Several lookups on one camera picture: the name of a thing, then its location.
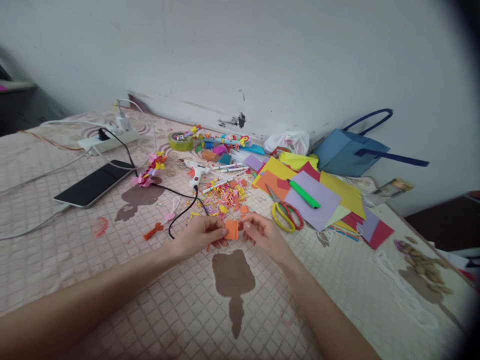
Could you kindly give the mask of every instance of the white power strip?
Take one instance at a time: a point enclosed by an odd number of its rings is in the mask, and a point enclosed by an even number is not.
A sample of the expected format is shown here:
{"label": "white power strip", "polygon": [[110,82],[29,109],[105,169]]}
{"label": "white power strip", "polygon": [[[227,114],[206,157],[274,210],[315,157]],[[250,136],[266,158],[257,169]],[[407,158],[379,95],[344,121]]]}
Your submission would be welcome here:
{"label": "white power strip", "polygon": [[[111,134],[107,133],[107,135],[110,137],[108,140],[102,141],[99,139],[98,136],[93,136],[80,140],[78,142],[78,145],[85,150],[90,149],[92,146],[95,146],[99,153],[104,153],[108,150],[122,146],[122,143],[120,143],[120,141],[114,138]],[[127,144],[140,138],[140,134],[135,130],[132,130],[129,132],[124,132],[121,135],[117,135],[117,138],[119,138],[124,144]],[[89,155],[98,154],[95,150],[90,150]]]}

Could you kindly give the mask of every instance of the glue gun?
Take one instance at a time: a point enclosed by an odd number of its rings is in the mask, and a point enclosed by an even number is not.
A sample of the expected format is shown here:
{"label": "glue gun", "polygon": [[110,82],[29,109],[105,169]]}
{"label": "glue gun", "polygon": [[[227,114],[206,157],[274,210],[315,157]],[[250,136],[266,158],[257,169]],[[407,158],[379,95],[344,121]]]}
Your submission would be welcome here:
{"label": "glue gun", "polygon": [[210,173],[210,168],[205,167],[203,165],[200,165],[199,163],[191,160],[183,160],[179,159],[182,163],[185,164],[187,168],[191,168],[191,171],[188,173],[188,175],[192,175],[193,179],[190,180],[189,184],[192,188],[195,186],[198,186],[200,183],[200,178],[202,175],[207,175]]}

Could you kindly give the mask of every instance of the bag handle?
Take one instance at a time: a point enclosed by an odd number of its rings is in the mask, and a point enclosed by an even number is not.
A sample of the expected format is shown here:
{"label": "bag handle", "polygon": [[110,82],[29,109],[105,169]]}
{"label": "bag handle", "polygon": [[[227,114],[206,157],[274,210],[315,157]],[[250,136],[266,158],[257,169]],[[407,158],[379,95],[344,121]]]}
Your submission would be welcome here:
{"label": "bag handle", "polygon": [[366,133],[368,133],[370,130],[373,130],[375,129],[377,126],[383,124],[384,122],[386,122],[388,119],[390,119],[392,117],[392,115],[394,114],[394,111],[392,109],[388,109],[388,108],[385,108],[385,109],[381,109],[381,110],[377,110],[377,111],[374,111],[374,112],[371,112],[369,113],[368,115],[365,115],[364,117],[361,117],[359,118],[357,121],[354,121],[352,122],[350,125],[346,126],[343,128],[344,131],[347,131],[348,129],[350,129],[353,125],[356,125],[358,124],[359,122],[362,122],[363,120],[365,119],[368,119],[369,117],[373,116],[373,115],[377,115],[377,114],[380,114],[380,113],[388,113],[387,116],[385,116],[382,120],[380,120],[379,122],[377,122],[376,124],[374,124],[373,126],[369,127],[367,130],[364,130],[362,131],[361,133],[359,133],[358,135],[365,135]]}
{"label": "bag handle", "polygon": [[363,156],[365,154],[377,155],[378,157],[387,158],[387,159],[399,161],[399,162],[402,162],[402,163],[415,165],[415,166],[421,166],[421,167],[427,167],[430,164],[429,161],[423,161],[423,160],[415,159],[415,158],[412,158],[412,157],[394,155],[394,154],[389,154],[387,152],[369,150],[369,149],[365,149],[365,148],[361,148],[360,150],[358,150],[355,153],[355,155],[357,155],[357,156]]}

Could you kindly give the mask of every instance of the blue paper bag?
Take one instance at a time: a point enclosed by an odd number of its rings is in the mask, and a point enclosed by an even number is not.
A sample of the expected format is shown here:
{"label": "blue paper bag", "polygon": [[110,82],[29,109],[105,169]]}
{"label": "blue paper bag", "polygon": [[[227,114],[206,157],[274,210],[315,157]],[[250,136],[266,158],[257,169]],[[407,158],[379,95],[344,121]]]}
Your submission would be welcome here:
{"label": "blue paper bag", "polygon": [[[361,133],[355,134],[347,131],[353,125],[383,112],[388,113],[388,115]],[[380,157],[416,166],[428,166],[429,162],[427,161],[388,154],[387,152],[390,150],[388,146],[364,136],[370,130],[375,129],[390,119],[393,113],[392,109],[381,109],[352,122],[344,129],[335,129],[313,152],[319,159],[318,169],[341,176],[360,177]]]}

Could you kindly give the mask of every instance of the yellow paper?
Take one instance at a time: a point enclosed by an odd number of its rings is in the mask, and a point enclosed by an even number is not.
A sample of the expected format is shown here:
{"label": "yellow paper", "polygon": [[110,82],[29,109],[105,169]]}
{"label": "yellow paper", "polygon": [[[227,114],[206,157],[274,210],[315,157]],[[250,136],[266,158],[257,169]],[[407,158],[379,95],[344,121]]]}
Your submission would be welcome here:
{"label": "yellow paper", "polygon": [[309,162],[311,166],[316,169],[319,163],[317,158],[302,156],[285,151],[280,154],[279,160],[281,163],[289,165],[293,170],[300,170],[307,162]]}
{"label": "yellow paper", "polygon": [[329,227],[330,225],[332,225],[333,223],[336,223],[337,221],[343,219],[344,217],[346,217],[350,213],[351,213],[350,209],[347,209],[346,207],[344,207],[342,205],[339,205],[335,209],[335,211],[333,212],[330,219],[328,219],[328,221],[326,222],[325,227]]}
{"label": "yellow paper", "polygon": [[[285,165],[283,165],[280,161],[278,161],[276,158],[273,156],[270,157],[270,159],[267,161],[263,169],[261,170],[262,172],[265,171],[270,171],[272,174],[278,176],[282,180],[287,180],[293,178],[297,173]],[[257,183],[258,180],[260,180],[262,176],[258,174],[258,176],[253,180],[251,183],[253,186]]]}
{"label": "yellow paper", "polygon": [[357,214],[362,219],[366,219],[364,206],[362,205],[362,193],[359,188],[324,171],[320,173],[320,184],[341,196],[340,205]]}
{"label": "yellow paper", "polygon": [[356,233],[357,230],[355,230],[353,227],[351,227],[350,225],[347,225],[346,223],[344,223],[343,221],[337,221],[336,223],[334,223],[333,225],[335,226],[338,226],[339,228],[344,228],[346,230],[350,230],[351,232],[353,233]]}

